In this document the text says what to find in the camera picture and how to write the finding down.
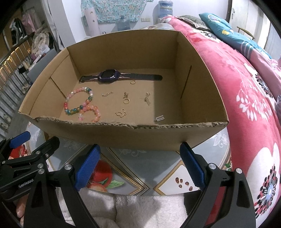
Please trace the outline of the left hand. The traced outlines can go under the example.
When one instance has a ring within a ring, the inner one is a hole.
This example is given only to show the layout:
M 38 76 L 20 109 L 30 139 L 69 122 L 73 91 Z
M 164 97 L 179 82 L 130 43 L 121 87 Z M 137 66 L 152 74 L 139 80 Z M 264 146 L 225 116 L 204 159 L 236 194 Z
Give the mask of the left hand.
M 27 194 L 27 195 L 21 197 L 17 202 L 16 214 L 17 214 L 17 217 L 20 219 L 24 217 L 28 196 L 29 195 Z

